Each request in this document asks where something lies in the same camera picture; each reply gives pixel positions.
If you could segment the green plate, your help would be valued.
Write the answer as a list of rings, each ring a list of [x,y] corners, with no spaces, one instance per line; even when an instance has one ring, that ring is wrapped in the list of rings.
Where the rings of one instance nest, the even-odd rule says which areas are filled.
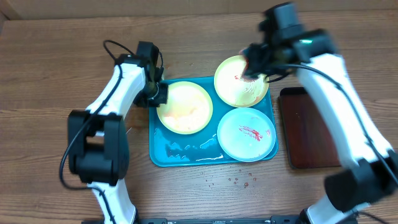
[[[210,122],[213,102],[208,92],[193,82],[169,85],[167,102],[157,109],[161,123],[177,134],[194,134]]]
[[[242,77],[245,66],[240,55],[224,60],[216,69],[214,86],[218,96],[228,105],[242,108],[259,103],[266,95],[269,84],[265,75],[260,79],[246,80]]]

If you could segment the green plate top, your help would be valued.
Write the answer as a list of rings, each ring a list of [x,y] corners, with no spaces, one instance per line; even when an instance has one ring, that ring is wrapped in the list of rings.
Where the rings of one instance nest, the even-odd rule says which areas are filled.
[[[266,95],[269,84],[265,75],[260,79],[246,80],[242,77],[245,66],[240,55],[224,60],[216,69],[214,86],[218,96],[228,105],[242,108],[259,103]]]

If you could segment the light blue plate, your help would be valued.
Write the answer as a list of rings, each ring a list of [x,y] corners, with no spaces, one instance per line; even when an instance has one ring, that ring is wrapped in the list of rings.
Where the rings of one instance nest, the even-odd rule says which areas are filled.
[[[276,131],[270,118],[254,108],[236,108],[227,112],[217,128],[222,150],[237,161],[256,162],[271,153]]]

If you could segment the orange green scrub sponge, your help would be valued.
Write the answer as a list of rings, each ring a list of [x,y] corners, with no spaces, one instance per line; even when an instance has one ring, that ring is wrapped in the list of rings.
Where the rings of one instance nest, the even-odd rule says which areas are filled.
[[[244,69],[243,69],[243,72],[242,72],[242,77],[243,77],[244,79],[251,80],[252,77],[251,77],[251,74],[250,74],[249,71],[248,71],[249,61],[248,61],[248,58],[247,58],[247,56],[246,56],[246,52],[247,52],[247,51],[248,51],[247,48],[241,49],[241,50],[239,51],[240,56],[242,56],[242,58],[244,59],[244,62],[245,62],[245,66],[244,66]]]

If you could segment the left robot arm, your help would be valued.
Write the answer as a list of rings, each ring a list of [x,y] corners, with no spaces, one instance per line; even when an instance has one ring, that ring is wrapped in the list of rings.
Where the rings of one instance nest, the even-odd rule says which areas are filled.
[[[104,215],[102,223],[139,223],[124,179],[129,167],[124,119],[132,105],[165,104],[168,85],[162,81],[162,53],[152,42],[140,41],[136,52],[127,49],[112,59],[113,75],[99,97],[85,110],[73,110],[68,116],[68,146],[58,174],[66,189],[94,193]],[[65,182],[65,166],[79,176],[83,186]]]

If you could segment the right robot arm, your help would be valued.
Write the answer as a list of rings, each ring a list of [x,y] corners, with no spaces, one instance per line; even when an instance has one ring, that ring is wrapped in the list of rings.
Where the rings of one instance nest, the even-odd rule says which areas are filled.
[[[343,167],[325,179],[325,196],[295,221],[351,221],[397,190],[397,153],[371,120],[327,31],[306,30],[291,2],[266,10],[259,30],[263,41],[243,50],[244,77],[264,74],[272,83],[295,75],[326,123]]]

